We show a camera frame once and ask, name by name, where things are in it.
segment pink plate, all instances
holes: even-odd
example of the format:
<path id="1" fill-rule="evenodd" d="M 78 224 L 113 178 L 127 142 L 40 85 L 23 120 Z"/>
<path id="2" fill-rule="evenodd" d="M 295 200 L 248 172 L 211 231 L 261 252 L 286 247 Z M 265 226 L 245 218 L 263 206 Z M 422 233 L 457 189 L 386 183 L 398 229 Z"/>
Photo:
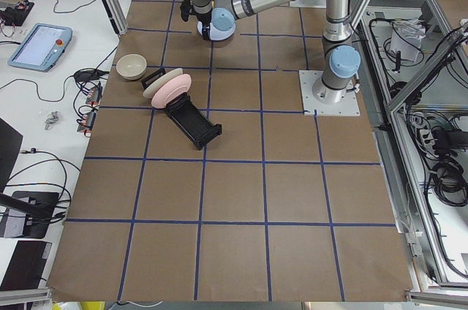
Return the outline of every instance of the pink plate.
<path id="1" fill-rule="evenodd" d="M 157 109 L 164 109 L 167 103 L 187 92 L 191 84 L 192 78 L 189 74 L 182 74 L 173 78 L 156 92 L 151 100 L 151 105 Z"/>

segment beige bowl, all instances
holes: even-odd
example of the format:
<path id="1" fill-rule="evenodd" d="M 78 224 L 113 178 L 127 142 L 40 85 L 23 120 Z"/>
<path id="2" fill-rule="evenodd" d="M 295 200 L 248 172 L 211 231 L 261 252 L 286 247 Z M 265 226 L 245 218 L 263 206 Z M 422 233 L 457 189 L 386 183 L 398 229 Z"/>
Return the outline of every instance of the beige bowl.
<path id="1" fill-rule="evenodd" d="M 146 59 L 140 54 L 127 54 L 117 61 L 117 72 L 127 80 L 138 80 L 146 71 Z"/>

